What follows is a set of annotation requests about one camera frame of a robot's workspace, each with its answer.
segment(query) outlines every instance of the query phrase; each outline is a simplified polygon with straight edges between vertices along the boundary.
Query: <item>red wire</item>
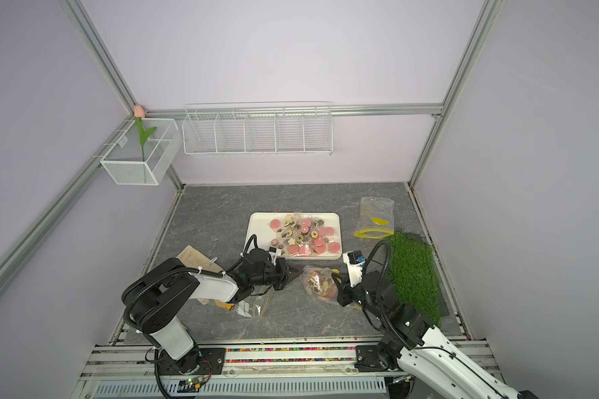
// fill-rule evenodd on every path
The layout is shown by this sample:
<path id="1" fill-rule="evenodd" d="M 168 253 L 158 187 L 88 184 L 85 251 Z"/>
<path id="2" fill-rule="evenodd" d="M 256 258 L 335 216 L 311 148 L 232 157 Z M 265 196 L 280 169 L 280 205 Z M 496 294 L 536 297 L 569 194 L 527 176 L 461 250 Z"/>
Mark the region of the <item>red wire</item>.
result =
<path id="1" fill-rule="evenodd" d="M 211 363 L 209 363 L 208 360 L 202 360 L 202 363 L 208 363 L 208 365 L 209 365 L 209 376 L 204 381 L 204 383 L 206 384 L 211 379 L 211 376 L 213 375 L 213 366 L 211 366 Z"/>

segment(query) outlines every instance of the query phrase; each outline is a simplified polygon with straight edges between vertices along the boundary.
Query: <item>white mesh basket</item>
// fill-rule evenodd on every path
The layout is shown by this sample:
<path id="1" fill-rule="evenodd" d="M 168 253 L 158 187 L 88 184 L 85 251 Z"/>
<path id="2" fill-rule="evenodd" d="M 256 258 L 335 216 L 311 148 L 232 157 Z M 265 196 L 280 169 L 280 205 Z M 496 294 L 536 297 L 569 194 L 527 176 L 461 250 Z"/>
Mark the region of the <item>white mesh basket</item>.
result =
<path id="1" fill-rule="evenodd" d="M 144 118 L 142 125 L 145 130 L 157 127 L 144 143 L 144 161 L 135 121 L 129 122 L 100 161 L 116 184 L 159 185 L 182 146 L 175 119 Z"/>
<path id="2" fill-rule="evenodd" d="M 192 156 L 331 154 L 329 103 L 185 105 L 184 152 Z"/>

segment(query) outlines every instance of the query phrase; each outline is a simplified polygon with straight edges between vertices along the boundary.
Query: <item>black cable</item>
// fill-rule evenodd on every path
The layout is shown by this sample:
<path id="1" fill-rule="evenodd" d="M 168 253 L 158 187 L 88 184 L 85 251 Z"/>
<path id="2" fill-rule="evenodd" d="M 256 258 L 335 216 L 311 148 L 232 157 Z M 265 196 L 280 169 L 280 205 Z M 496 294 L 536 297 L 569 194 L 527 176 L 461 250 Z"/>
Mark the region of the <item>black cable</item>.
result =
<path id="1" fill-rule="evenodd" d="M 244 252 L 243 253 L 248 253 L 248 247 L 251 246 L 251 241 L 253 241 L 253 245 L 256 246 L 256 248 L 259 248 L 257 246 L 257 235 L 253 234 L 248 238 L 247 244 L 244 247 Z"/>
<path id="2" fill-rule="evenodd" d="M 269 285 L 269 286 L 268 286 L 268 288 L 267 288 L 267 289 L 266 289 L 264 292 L 262 292 L 261 294 L 252 294 L 252 295 L 249 295 L 249 296 L 262 296 L 262 295 L 264 295 L 266 292 L 268 292 L 268 291 L 271 289 L 271 287 L 272 287 L 272 286 L 273 286 L 272 284 L 271 284 L 271 285 Z"/>
<path id="3" fill-rule="evenodd" d="M 175 399 L 173 396 L 169 395 L 167 390 L 164 389 L 164 386 L 162 385 L 162 380 L 160 379 L 160 362 L 158 362 L 158 349 L 155 350 L 155 382 L 158 383 L 158 389 L 160 390 L 160 393 L 162 394 L 162 396 L 164 396 L 166 399 Z M 201 363 L 209 363 L 206 360 L 202 360 Z M 211 366 L 211 363 L 209 363 L 209 368 L 211 369 L 211 373 L 209 374 L 209 376 L 203 380 L 200 383 L 200 388 L 205 385 L 210 379 L 211 376 L 213 374 L 213 366 Z M 184 398 L 184 399 L 195 399 L 196 396 L 178 396 L 178 398 Z"/>
<path id="4" fill-rule="evenodd" d="M 390 263 L 391 254 L 392 254 L 390 243 L 387 240 L 383 239 L 379 243 L 375 244 L 375 246 L 373 247 L 373 250 L 370 252 L 370 255 L 368 256 L 366 262 L 364 263 L 364 268 L 362 269 L 361 274 L 362 274 L 362 276 L 364 275 L 365 267 L 367 266 L 367 264 L 369 262 L 372 261 L 372 258 L 375 256 L 375 252 L 379 249 L 380 246 L 386 247 L 386 254 L 384 255 L 384 264 L 381 269 L 381 272 L 379 273 L 379 279 L 377 280 L 377 286 L 375 288 L 375 304 L 377 304 L 377 307 L 379 308 L 379 314 L 381 316 L 382 324 L 385 327 L 387 327 L 393 333 L 393 335 L 401 341 L 402 344 L 404 344 L 404 347 L 410 348 L 411 346 L 408 345 L 408 342 L 406 341 L 406 339 L 404 339 L 402 334 L 399 331 L 397 331 L 397 328 L 395 328 L 393 323 L 388 318 L 388 310 L 386 309 L 386 306 L 384 306 L 384 301 L 383 301 L 383 298 L 381 297 L 381 288 L 382 288 L 382 285 L 384 284 L 384 278 L 386 277 L 386 272 L 388 271 L 388 265 Z"/>
<path id="5" fill-rule="evenodd" d="M 415 348 L 413 348 L 413 350 L 415 350 L 415 349 L 439 349 L 439 350 L 443 350 L 444 352 L 446 352 L 447 354 L 450 355 L 451 359 L 459 360 L 459 363 L 463 364 L 464 367 L 466 367 L 468 370 L 472 371 L 473 374 L 475 374 L 480 380 L 484 381 L 484 384 L 486 384 L 493 391 L 495 391 L 495 393 L 497 395 L 501 396 L 502 398 L 507 398 L 508 397 L 508 396 L 503 396 L 501 393 L 499 393 L 499 391 L 497 389 L 495 389 L 492 385 L 490 385 L 487 380 L 483 379 L 483 377 L 481 375 L 479 375 L 476 371 L 474 371 L 472 368 L 470 368 L 468 366 L 468 364 L 464 363 L 464 361 L 462 359 L 460 359 L 459 357 L 457 357 L 456 353 L 450 352 L 449 350 L 446 350 L 446 349 L 444 349 L 442 347 L 415 347 Z"/>
<path id="6" fill-rule="evenodd" d="M 159 364 L 160 364 L 160 362 L 158 361 L 158 350 L 156 349 L 156 351 L 155 351 L 155 382 L 158 383 L 158 389 L 160 390 L 160 393 L 162 394 L 162 396 L 164 396 L 166 399 L 173 399 L 173 396 L 169 395 L 167 390 L 164 389 L 164 386 L 162 385 L 162 381 L 160 379 Z"/>
<path id="7" fill-rule="evenodd" d="M 237 262 L 235 262 L 233 264 L 233 266 L 231 266 L 225 270 L 226 274 L 229 274 L 230 272 L 233 271 L 233 269 L 235 269 L 236 267 L 238 267 L 239 265 L 242 264 L 242 261 L 244 260 L 243 256 L 248 253 L 248 247 L 251 246 L 251 243 L 253 243 L 253 245 L 255 245 L 256 248 L 259 248 L 257 246 L 257 235 L 253 234 L 248 238 L 247 244 L 244 246 L 244 251 L 242 251 L 242 256 L 240 257 L 240 259 L 238 259 Z"/>
<path id="8" fill-rule="evenodd" d="M 373 261 L 373 257 L 375 257 L 375 252 L 377 252 L 377 250 L 379 250 L 379 247 L 381 247 L 381 246 L 386 247 L 387 255 L 389 255 L 389 260 L 390 260 L 390 254 L 388 253 L 388 251 L 390 251 L 390 243 L 387 240 L 383 239 L 379 243 L 375 244 L 373 249 L 370 251 L 368 258 L 366 258 L 364 265 L 361 267 L 361 276 L 362 277 L 364 277 L 364 275 L 366 275 L 366 268 L 367 268 L 368 264 L 371 262 L 376 262 L 376 260 Z"/>
<path id="9" fill-rule="evenodd" d="M 157 349 L 157 348 L 155 348 L 155 353 L 153 354 L 153 360 L 148 360 L 148 359 L 146 358 L 146 355 L 148 355 L 148 354 L 149 354 L 149 352 L 151 352 L 151 349 L 153 349 L 153 348 L 149 348 L 149 350 L 147 350 L 147 351 L 146 351 L 146 353 L 144 354 L 144 361 L 145 361 L 146 363 L 155 363 L 155 362 L 158 360 L 158 358 L 157 358 L 157 355 L 158 355 L 158 349 Z"/>
<path id="10" fill-rule="evenodd" d="M 368 313 L 366 313 L 366 309 L 364 307 L 361 307 L 361 311 L 364 313 L 364 315 L 366 316 L 366 320 L 368 320 L 368 323 L 370 324 L 371 327 L 373 327 L 374 329 L 376 329 L 377 331 L 381 331 L 379 329 L 379 327 L 381 327 L 381 324 L 379 325 L 379 327 L 375 327 L 375 324 L 373 324 L 372 321 L 370 321 L 370 317 L 368 317 Z"/>
<path id="11" fill-rule="evenodd" d="M 238 261 L 235 262 L 232 267 L 229 267 L 228 269 L 226 269 L 225 270 L 226 274 L 229 274 L 230 272 L 232 272 L 233 269 L 235 269 L 236 267 L 238 267 L 239 265 L 241 265 L 242 264 L 242 260 L 244 260 L 244 258 L 240 257 L 240 259 L 238 259 Z"/>

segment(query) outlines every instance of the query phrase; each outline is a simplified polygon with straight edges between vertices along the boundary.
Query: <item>artificial grass mat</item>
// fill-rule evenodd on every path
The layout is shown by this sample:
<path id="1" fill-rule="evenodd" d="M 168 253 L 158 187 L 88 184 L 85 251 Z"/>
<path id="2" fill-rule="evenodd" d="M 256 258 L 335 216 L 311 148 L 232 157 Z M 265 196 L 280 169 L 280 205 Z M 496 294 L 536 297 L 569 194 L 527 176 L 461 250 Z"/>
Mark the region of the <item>artificial grass mat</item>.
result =
<path id="1" fill-rule="evenodd" d="M 418 235 L 403 230 L 396 230 L 387 240 L 393 251 L 388 275 L 395 283 L 397 296 L 439 326 L 439 283 L 432 248 Z"/>

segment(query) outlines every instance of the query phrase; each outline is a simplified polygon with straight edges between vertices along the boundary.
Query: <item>plastic bag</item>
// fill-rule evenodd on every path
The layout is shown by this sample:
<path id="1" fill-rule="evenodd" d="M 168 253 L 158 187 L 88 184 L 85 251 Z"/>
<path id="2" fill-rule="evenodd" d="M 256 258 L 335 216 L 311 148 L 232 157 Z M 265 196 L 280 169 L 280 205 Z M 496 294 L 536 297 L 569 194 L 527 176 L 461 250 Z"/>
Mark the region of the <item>plastic bag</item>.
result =
<path id="1" fill-rule="evenodd" d="M 395 233 L 395 201 L 383 197 L 362 197 L 355 237 L 384 238 Z"/>
<path id="2" fill-rule="evenodd" d="M 273 290 L 271 290 L 270 287 L 256 287 L 251 296 L 237 303 L 232 310 L 235 310 L 238 315 L 244 317 L 252 317 L 255 319 L 262 317 L 264 312 L 268 309 L 272 291 Z"/>
<path id="3" fill-rule="evenodd" d="M 342 253 L 336 229 L 324 225 L 324 220 L 309 214 L 287 214 L 271 220 L 276 238 L 271 246 L 282 250 L 284 257 L 317 257 L 323 253 Z"/>
<path id="4" fill-rule="evenodd" d="M 328 267 L 304 266 L 301 283 L 308 296 L 324 302 L 337 303 L 337 286 Z"/>

